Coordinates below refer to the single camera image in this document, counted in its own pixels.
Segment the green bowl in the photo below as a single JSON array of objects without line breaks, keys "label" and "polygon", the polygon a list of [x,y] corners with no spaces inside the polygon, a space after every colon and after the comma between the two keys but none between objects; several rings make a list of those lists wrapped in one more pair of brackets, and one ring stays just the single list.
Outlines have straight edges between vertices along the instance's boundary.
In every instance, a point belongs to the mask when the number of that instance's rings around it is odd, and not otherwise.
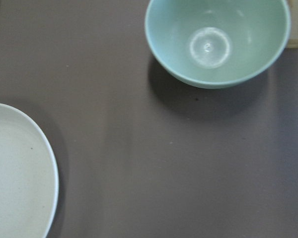
[{"label": "green bowl", "polygon": [[285,0],[151,0],[145,35],[173,77],[222,89],[267,70],[286,47],[291,14]]}]

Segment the cream round plate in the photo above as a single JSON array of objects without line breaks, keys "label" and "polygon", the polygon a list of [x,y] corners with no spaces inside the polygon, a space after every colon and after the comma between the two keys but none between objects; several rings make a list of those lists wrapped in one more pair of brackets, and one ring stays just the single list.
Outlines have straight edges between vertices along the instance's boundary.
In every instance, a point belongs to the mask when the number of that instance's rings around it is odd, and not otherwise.
[{"label": "cream round plate", "polygon": [[0,238],[45,238],[58,197],[58,167],[45,134],[0,103]]}]

